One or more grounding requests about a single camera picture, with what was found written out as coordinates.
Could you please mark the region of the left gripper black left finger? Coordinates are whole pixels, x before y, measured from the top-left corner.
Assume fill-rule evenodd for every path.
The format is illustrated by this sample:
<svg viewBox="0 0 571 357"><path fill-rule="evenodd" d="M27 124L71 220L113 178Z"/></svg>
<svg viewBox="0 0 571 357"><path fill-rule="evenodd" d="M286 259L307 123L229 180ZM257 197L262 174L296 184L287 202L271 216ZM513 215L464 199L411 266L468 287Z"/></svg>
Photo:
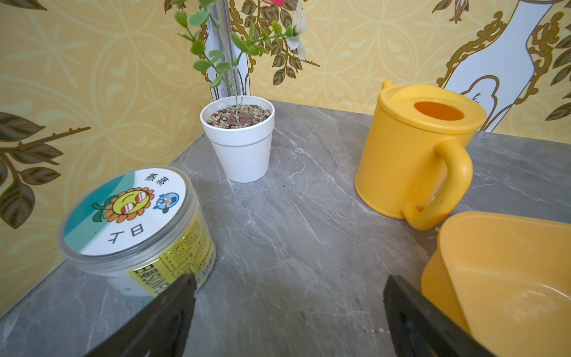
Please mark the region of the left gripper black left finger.
<svg viewBox="0 0 571 357"><path fill-rule="evenodd" d="M88 356L182 356L190 332L197 282L182 275Z"/></svg>

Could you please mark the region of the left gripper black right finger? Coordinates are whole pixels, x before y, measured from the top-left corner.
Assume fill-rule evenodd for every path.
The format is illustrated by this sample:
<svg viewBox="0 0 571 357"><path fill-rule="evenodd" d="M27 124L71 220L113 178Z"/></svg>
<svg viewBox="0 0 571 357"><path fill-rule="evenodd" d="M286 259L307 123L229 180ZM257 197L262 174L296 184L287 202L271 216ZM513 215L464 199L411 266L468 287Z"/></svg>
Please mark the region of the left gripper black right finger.
<svg viewBox="0 0 571 357"><path fill-rule="evenodd" d="M403 277L389 276L383 299L397 356L493 355Z"/></svg>

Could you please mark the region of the yellow storage box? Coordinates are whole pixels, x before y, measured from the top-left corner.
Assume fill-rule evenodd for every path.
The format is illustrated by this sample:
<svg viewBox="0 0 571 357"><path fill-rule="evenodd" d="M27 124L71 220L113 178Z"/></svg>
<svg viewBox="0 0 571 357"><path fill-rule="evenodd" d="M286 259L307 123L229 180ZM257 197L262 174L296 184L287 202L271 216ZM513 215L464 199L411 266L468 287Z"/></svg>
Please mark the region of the yellow storage box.
<svg viewBox="0 0 571 357"><path fill-rule="evenodd" d="M456 214L440 229L422 294L497 356L568 356L570 225Z"/></svg>

